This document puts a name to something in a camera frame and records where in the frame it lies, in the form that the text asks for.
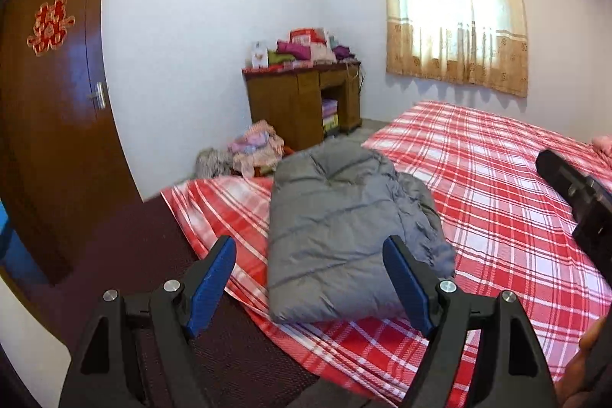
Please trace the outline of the grey puffer jacket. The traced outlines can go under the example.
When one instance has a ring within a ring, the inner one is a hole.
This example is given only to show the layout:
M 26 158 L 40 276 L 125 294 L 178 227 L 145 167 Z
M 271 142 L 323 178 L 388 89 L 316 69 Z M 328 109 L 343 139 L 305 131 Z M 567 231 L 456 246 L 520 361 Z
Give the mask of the grey puffer jacket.
M 402 239 L 438 278 L 456 273 L 430 190 L 389 158 L 344 139 L 284 158 L 270 202 L 267 288 L 276 323 L 380 319 L 404 310 L 383 263 Z

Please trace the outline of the pink clothes pile on floor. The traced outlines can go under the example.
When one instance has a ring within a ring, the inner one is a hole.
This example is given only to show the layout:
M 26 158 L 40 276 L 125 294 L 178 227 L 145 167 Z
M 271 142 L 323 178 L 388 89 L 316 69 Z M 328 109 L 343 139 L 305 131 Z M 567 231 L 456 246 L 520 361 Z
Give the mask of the pink clothes pile on floor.
M 232 170 L 252 178 L 274 172 L 284 154 L 284 140 L 265 120 L 259 120 L 228 145 Z

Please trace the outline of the pink floral pillow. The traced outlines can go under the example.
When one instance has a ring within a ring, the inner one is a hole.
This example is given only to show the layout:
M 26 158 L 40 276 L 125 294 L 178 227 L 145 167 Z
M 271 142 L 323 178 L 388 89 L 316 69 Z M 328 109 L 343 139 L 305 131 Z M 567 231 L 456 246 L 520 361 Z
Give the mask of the pink floral pillow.
M 594 151 L 603 158 L 612 158 L 612 137 L 599 136 L 591 140 Z

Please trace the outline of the red plaid bed sheet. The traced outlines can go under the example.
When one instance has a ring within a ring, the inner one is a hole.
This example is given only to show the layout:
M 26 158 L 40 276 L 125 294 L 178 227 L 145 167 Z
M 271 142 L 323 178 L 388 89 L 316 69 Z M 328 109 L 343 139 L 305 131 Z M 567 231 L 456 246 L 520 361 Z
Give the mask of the red plaid bed sheet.
M 551 374 L 560 377 L 580 336 L 608 312 L 611 291 L 575 245 L 571 209 L 537 175 L 535 160 L 551 149 L 609 184 L 606 161 L 588 143 L 440 101 L 416 104 L 366 146 L 427 185 L 456 249 L 459 286 L 488 296 L 513 290 Z M 312 374 L 397 404 L 426 348 L 406 320 L 270 321 L 265 271 L 271 188 L 268 179 L 227 176 L 187 181 L 162 196 L 198 256 L 221 235 L 236 240 L 238 258 L 226 292 L 279 348 Z

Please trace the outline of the brown wooden door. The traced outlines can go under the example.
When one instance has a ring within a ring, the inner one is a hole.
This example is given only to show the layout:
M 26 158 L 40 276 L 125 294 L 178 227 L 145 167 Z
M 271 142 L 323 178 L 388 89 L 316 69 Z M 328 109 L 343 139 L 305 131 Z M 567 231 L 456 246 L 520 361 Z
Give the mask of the brown wooden door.
M 1 201 L 48 281 L 80 260 L 91 234 L 139 194 L 118 138 L 102 45 L 102 0 L 67 0 L 64 44 L 36 57 L 35 12 L 1 5 Z

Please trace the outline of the beige window curtain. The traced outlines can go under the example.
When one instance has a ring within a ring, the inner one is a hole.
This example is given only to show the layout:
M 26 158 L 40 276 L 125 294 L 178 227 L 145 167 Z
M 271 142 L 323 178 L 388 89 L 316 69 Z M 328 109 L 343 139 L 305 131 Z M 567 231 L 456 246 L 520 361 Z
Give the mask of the beige window curtain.
M 528 94 L 523 0 L 386 0 L 386 69 Z

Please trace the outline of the grey patterned cloth on floor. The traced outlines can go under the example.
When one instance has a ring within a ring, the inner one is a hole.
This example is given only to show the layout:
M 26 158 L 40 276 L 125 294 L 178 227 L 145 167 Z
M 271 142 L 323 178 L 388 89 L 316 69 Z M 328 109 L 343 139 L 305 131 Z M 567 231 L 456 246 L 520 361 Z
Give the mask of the grey patterned cloth on floor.
M 202 149 L 195 161 L 194 177 L 196 179 L 210 179 L 228 176 L 231 174 L 232 164 L 232 154 L 227 150 Z

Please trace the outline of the purple folded garment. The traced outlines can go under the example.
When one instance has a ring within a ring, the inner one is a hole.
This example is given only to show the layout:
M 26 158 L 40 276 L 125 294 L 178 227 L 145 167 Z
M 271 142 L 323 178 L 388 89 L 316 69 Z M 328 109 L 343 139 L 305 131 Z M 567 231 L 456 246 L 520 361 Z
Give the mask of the purple folded garment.
M 332 49 L 337 61 L 355 60 L 356 55 L 346 46 L 336 46 Z

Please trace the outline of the brown wooden desk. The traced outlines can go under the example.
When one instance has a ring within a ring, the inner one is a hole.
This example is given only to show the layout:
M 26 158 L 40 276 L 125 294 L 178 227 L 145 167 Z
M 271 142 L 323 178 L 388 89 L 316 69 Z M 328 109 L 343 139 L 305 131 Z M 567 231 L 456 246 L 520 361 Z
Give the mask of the brown wooden desk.
M 245 68 L 242 75 L 251 120 L 268 122 L 295 151 L 324 140 L 322 101 L 325 98 L 338 104 L 341 133 L 351 132 L 362 123 L 359 61 L 297 68 Z

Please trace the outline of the magenta folded garment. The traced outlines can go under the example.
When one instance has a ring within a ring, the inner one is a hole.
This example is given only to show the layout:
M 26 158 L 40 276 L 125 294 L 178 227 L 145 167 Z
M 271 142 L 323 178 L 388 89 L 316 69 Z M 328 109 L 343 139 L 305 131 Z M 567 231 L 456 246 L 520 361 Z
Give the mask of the magenta folded garment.
M 311 59 L 311 48 L 303 46 L 303 44 L 294 44 L 288 41 L 277 41 L 278 54 L 286 54 L 293 56 L 296 60 L 309 61 Z

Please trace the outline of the red gift bag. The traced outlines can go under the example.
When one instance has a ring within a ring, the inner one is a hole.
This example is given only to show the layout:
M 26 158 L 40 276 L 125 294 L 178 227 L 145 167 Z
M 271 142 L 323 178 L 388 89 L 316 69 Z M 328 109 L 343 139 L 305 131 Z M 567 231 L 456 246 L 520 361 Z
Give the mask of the red gift bag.
M 298 28 L 290 31 L 291 44 L 310 46 L 310 44 L 327 44 L 326 32 L 322 28 Z

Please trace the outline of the white greeting card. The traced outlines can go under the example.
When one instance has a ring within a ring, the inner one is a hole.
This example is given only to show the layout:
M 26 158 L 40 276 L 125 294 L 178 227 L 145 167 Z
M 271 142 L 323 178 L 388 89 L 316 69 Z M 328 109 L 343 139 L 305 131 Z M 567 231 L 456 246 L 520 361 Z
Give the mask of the white greeting card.
M 251 67 L 253 69 L 268 68 L 268 46 L 264 41 L 255 41 L 251 46 Z

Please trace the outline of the red double happiness decal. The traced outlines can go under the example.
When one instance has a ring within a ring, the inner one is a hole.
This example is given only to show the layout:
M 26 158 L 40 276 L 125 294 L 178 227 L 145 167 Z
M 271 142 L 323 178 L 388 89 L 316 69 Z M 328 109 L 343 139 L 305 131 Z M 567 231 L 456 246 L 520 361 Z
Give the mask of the red double happiness decal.
M 68 30 L 76 24 L 76 17 L 67 14 L 67 0 L 44 2 L 34 15 L 32 33 L 26 44 L 36 57 L 56 51 L 67 38 Z

